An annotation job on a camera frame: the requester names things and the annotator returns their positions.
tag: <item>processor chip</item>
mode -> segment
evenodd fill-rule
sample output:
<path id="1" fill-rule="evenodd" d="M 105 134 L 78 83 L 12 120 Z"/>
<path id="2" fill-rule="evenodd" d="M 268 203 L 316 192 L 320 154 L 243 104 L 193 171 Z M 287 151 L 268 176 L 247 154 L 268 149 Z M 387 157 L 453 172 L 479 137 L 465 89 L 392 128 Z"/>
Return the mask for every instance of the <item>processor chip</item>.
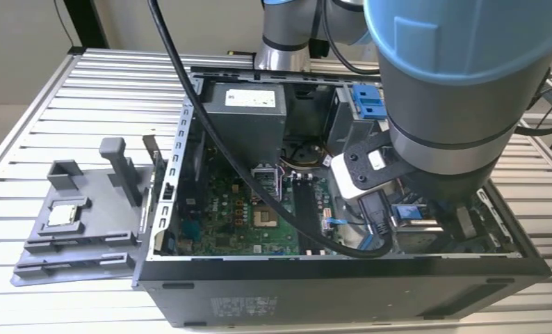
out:
<path id="1" fill-rule="evenodd" d="M 216 247 L 231 247 L 231 238 L 229 237 L 217 237 L 216 238 Z"/>
<path id="2" fill-rule="evenodd" d="M 51 210 L 47 226 L 71 225 L 75 222 L 78 205 L 58 205 Z"/>

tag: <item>slotted metal surface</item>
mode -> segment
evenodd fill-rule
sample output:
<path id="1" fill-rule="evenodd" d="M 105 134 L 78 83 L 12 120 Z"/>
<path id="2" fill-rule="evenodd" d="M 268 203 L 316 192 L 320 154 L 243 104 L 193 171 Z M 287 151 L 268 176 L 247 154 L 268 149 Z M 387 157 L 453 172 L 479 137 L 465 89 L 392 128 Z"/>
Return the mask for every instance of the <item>slotted metal surface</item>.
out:
<path id="1" fill-rule="evenodd" d="M 252 67 L 247 56 L 185 56 L 184 63 Z M 345 72 L 333 61 L 316 62 L 313 70 Z M 143 134 L 157 135 L 168 155 L 183 96 L 164 54 L 90 50 L 83 56 L 66 59 L 0 147 L 0 333 L 176 331 L 151 297 L 131 291 L 129 279 L 16 288 L 10 278 L 47 193 L 51 162 L 75 159 L 84 169 L 108 168 L 98 154 L 104 136 L 125 138 L 127 155 L 136 165 L 151 163 Z M 492 178 L 552 267 L 552 154 L 545 145 L 515 136 Z M 459 323 L 337 324 L 228 331 L 325 330 L 552 333 L 552 278 Z"/>

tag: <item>blue connector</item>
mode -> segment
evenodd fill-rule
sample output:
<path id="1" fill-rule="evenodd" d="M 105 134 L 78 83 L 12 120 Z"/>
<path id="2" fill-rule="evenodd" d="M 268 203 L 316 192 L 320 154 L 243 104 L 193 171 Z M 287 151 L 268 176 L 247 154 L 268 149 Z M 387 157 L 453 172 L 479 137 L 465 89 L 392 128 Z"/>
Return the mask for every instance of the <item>blue connector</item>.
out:
<path id="1" fill-rule="evenodd" d="M 336 219 L 336 218 L 328 218 L 327 222 L 335 225 L 345 225 L 348 223 L 345 219 Z"/>
<path id="2" fill-rule="evenodd" d="M 359 108 L 360 117 L 365 120 L 387 119 L 387 109 L 380 98 L 379 90 L 371 85 L 353 86 L 353 99 Z"/>

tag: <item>motherboard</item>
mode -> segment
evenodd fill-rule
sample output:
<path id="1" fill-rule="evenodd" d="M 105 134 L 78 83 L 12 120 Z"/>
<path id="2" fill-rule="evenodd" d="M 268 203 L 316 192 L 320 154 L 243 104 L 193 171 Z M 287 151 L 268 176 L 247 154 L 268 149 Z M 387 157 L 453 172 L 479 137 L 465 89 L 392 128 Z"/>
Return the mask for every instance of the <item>motherboard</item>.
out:
<path id="1" fill-rule="evenodd" d="M 296 214 L 297 206 L 305 205 L 305 198 L 295 200 L 295 189 L 300 184 L 308 188 L 315 228 L 332 216 L 333 205 L 325 178 L 304 177 L 301 174 L 284 175 L 273 169 L 275 183 L 284 208 Z M 267 171 L 257 173 L 265 178 Z M 305 236 L 277 215 L 251 192 L 244 182 L 232 175 L 216 175 L 209 180 L 207 207 L 200 219 L 188 218 L 181 222 L 179 251 L 183 255 L 299 255 L 303 252 Z"/>

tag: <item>printed label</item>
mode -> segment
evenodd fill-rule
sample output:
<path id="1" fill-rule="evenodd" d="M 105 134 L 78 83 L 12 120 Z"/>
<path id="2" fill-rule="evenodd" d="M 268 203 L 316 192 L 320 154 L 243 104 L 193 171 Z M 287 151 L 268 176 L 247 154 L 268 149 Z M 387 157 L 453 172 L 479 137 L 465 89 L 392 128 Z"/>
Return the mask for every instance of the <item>printed label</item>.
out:
<path id="1" fill-rule="evenodd" d="M 329 167 L 331 166 L 331 160 L 333 160 L 333 157 L 328 154 L 328 156 L 323 160 L 323 166 Z"/>
<path id="2" fill-rule="evenodd" d="M 276 92 L 272 90 L 229 89 L 227 106 L 261 106 L 276 108 Z"/>
<path id="3" fill-rule="evenodd" d="M 216 317 L 265 317 L 276 314 L 277 297 L 212 298 Z"/>

